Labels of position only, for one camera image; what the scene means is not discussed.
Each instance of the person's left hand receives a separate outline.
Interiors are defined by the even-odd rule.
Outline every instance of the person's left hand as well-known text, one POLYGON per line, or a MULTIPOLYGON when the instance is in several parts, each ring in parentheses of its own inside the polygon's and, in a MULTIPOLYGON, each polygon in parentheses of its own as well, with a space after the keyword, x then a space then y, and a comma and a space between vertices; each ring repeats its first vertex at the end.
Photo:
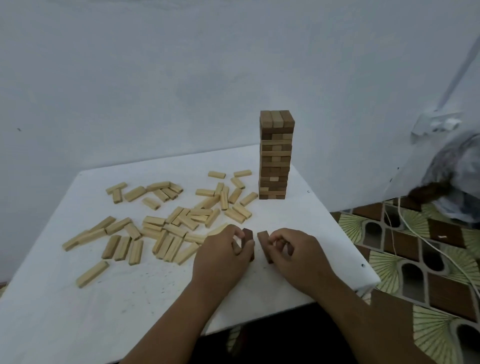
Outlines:
POLYGON ((236 286, 248 268, 255 242, 248 241, 241 252, 234 235, 243 238, 243 231, 228 225, 217 235, 207 237, 198 249, 193 262, 192 285, 206 292, 210 299, 220 302, 236 286))

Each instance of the white table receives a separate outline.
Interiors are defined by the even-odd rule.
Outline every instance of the white table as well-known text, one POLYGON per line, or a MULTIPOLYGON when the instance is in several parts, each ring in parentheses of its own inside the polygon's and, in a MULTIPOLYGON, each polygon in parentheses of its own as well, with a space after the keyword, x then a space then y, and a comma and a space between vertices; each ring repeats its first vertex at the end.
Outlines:
MULTIPOLYGON (((215 189, 217 182, 225 182, 232 191, 229 179, 236 170, 254 172, 242 178, 246 190, 241 197, 257 192, 258 165, 259 147, 247 146, 80 172, 0 300, 2 363, 105 364, 121 359, 187 285, 193 258, 182 266, 157 260, 151 253, 154 240, 145 238, 139 265, 110 261, 100 277, 79 289, 76 278, 100 261, 108 237, 69 252, 62 250, 62 243, 108 215, 131 217, 140 227, 146 215, 167 217, 176 206, 194 206, 204 198, 195 196, 197 188, 215 189), (208 177, 209 170, 226 172, 227 178, 208 177), (165 180, 180 184, 185 191, 157 211, 143 205, 141 198, 114 205, 105 193, 107 187, 122 181, 129 185, 126 192, 165 180)), ((351 288, 365 292, 379 281, 293 166, 285 200, 257 199, 248 209, 253 217, 242 227, 253 230, 255 239, 259 231, 280 227, 306 231, 318 238, 333 269, 351 288)), ((222 214, 212 228, 224 222, 235 223, 222 214)), ((267 264, 256 240, 255 260, 205 333, 309 302, 274 265, 267 264)))

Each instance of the person's right arm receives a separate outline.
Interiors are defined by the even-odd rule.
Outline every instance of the person's right arm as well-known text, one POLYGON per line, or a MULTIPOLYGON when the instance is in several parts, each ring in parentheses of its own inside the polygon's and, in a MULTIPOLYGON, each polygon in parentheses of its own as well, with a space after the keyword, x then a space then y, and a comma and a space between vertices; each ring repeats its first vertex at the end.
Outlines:
POLYGON ((268 252, 285 279, 312 297, 334 320, 359 364, 417 362, 424 354, 377 320, 371 308, 333 272, 317 239, 302 231, 279 229, 268 252), (291 257, 282 254, 285 243, 291 257))

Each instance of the stacked wooden block tower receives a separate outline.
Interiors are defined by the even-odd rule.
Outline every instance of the stacked wooden block tower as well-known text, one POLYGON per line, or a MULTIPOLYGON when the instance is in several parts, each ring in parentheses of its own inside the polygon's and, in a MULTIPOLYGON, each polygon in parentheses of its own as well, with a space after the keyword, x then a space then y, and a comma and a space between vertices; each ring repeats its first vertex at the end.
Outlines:
POLYGON ((260 112, 260 180, 261 200, 285 199, 292 155, 295 121, 290 111, 260 112))

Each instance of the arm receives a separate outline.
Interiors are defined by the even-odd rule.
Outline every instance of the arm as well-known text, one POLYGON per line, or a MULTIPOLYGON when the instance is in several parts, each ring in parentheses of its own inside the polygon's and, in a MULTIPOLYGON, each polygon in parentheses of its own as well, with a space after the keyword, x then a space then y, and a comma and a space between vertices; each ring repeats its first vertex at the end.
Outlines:
POLYGON ((280 229, 268 252, 285 279, 312 297, 334 320, 359 364, 420 362, 424 354, 379 320, 373 310, 333 272, 318 241, 304 232, 280 229), (281 253, 285 241, 293 254, 281 253))
POLYGON ((244 236, 228 225, 205 240, 195 256, 191 282, 121 364, 188 362, 205 324, 248 268, 254 241, 237 255, 234 235, 244 236))

